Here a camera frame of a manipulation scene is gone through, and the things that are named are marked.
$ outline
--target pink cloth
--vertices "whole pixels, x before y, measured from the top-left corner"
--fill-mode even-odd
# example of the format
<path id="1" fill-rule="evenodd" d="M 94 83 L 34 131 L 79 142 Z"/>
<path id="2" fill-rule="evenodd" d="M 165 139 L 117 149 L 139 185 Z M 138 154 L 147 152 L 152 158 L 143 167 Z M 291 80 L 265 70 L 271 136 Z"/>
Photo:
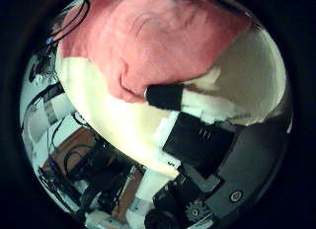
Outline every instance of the pink cloth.
<path id="1" fill-rule="evenodd" d="M 61 57 L 88 58 L 104 74 L 109 92 L 131 103 L 143 101 L 149 85 L 205 73 L 251 25 L 247 16 L 209 0 L 90 1 L 88 17 L 60 42 Z"/>

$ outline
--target gear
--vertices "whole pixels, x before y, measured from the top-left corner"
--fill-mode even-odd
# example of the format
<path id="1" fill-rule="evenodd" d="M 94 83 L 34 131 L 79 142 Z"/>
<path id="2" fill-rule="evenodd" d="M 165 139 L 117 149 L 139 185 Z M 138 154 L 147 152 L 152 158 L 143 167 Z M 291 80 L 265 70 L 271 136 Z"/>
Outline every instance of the gear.
<path id="1" fill-rule="evenodd" d="M 186 207 L 187 217 L 192 222 L 198 222 L 210 213 L 210 209 L 201 201 L 190 202 Z"/>

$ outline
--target black cable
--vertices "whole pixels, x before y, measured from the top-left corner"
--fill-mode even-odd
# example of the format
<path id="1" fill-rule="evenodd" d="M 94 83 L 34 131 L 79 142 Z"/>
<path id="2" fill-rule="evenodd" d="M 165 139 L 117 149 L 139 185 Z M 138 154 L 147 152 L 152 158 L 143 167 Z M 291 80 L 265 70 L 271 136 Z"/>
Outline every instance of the black cable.
<path id="1" fill-rule="evenodd" d="M 72 148 L 70 148 L 68 150 L 68 152 L 66 153 L 64 159 L 63 159 L 63 168 L 65 170 L 65 173 L 66 173 L 66 176 L 69 175 L 69 171 L 68 171 L 68 161 L 69 161 L 69 158 L 75 153 L 79 154 L 78 152 L 74 151 L 75 149 L 79 148 L 79 147 L 85 147 L 85 148 L 88 148 L 88 149 L 92 149 L 91 146 L 89 145 L 86 145 L 86 144 L 78 144 L 78 145 L 75 145 L 73 146 Z"/>
<path id="2" fill-rule="evenodd" d="M 89 124 L 87 122 L 83 123 L 76 117 L 76 113 L 73 113 L 71 116 L 76 121 L 76 123 L 78 123 L 79 125 L 81 125 L 83 127 L 86 127 L 86 128 L 90 128 L 90 126 L 89 126 Z"/>
<path id="3" fill-rule="evenodd" d="M 79 15 L 81 14 L 81 12 L 82 12 L 82 10 L 83 10 L 83 8 L 84 8 L 84 6 L 85 6 L 85 3 L 86 3 L 86 2 L 83 0 L 83 3 L 82 3 L 82 5 L 80 6 L 80 9 L 79 9 L 78 13 L 76 14 L 75 17 L 73 17 L 73 19 L 72 19 L 67 25 L 65 25 L 63 28 L 61 28 L 61 29 L 58 30 L 57 32 L 54 32 L 54 33 L 50 34 L 50 36 L 51 36 L 51 37 L 54 37 L 54 36 L 60 34 L 62 31 L 64 31 L 65 29 L 67 29 L 76 19 L 78 19 Z"/>
<path id="4" fill-rule="evenodd" d="M 71 34 L 75 29 L 77 29 L 82 24 L 82 22 L 86 19 L 87 15 L 89 13 L 89 10 L 90 10 L 90 1 L 89 0 L 83 0 L 83 1 L 84 1 L 83 3 L 87 5 L 87 9 L 85 11 L 85 14 L 81 18 L 81 20 L 72 29 L 70 29 L 67 33 L 65 33 L 63 36 L 61 36 L 60 38 L 58 38 L 58 39 L 56 39 L 56 40 L 44 45 L 39 50 L 42 50 L 42 49 L 47 48 L 47 47 L 50 47 L 51 45 L 60 42 L 62 39 L 67 37 L 69 34 Z"/>
<path id="5" fill-rule="evenodd" d="M 53 140 L 55 138 L 55 135 L 57 133 L 57 131 L 59 130 L 59 128 L 61 127 L 63 121 L 65 120 L 65 117 L 61 120 L 61 122 L 58 124 L 57 128 L 53 131 L 52 135 L 51 135 L 51 140 L 50 140 L 50 145 L 49 145 L 49 149 L 51 147 L 51 145 L 53 146 L 54 150 L 58 150 L 58 148 L 55 146 Z"/>

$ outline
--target screw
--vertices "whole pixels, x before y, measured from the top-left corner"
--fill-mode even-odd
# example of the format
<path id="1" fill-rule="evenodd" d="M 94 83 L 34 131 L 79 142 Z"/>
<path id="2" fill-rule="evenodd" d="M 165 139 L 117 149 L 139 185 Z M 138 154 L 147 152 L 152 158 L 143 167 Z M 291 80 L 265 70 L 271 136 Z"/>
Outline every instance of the screw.
<path id="1" fill-rule="evenodd" d="M 198 216 L 198 210 L 197 209 L 193 209 L 192 210 L 192 215 L 193 216 Z"/>
<path id="2" fill-rule="evenodd" d="M 231 195 L 230 195 L 230 200 L 232 202 L 238 202 L 243 196 L 243 192 L 242 191 L 234 191 Z"/>

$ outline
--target wooden surface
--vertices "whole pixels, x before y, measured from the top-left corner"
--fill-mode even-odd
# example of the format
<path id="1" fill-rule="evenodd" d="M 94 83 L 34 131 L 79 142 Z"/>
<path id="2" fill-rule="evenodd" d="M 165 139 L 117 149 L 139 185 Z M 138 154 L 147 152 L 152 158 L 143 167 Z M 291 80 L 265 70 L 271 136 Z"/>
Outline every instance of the wooden surface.
<path id="1" fill-rule="evenodd" d="M 53 159 L 59 165 L 64 175 L 65 175 L 65 170 L 63 168 L 63 160 L 67 152 L 72 147 L 78 144 L 85 144 L 92 147 L 94 145 L 94 141 L 92 137 L 93 136 L 89 130 L 81 127 L 75 132 L 73 132 L 67 139 L 65 139 L 57 147 L 58 151 L 54 151 L 52 153 Z M 85 147 L 78 147 L 76 151 L 79 152 L 82 156 L 84 156 L 89 151 L 89 149 Z M 79 160 L 80 160 L 80 157 L 78 155 L 76 154 L 72 155 L 68 161 L 68 170 L 71 170 L 78 163 Z M 48 161 L 44 163 L 43 167 L 44 168 L 48 167 Z M 137 191 L 141 178 L 142 178 L 141 174 L 136 170 L 132 176 L 132 179 L 126 186 L 125 191 L 120 196 L 119 205 L 114 209 L 112 213 L 112 217 L 115 218 L 116 220 L 122 223 L 126 223 L 125 214 L 130 204 L 132 203 L 132 200 Z"/>

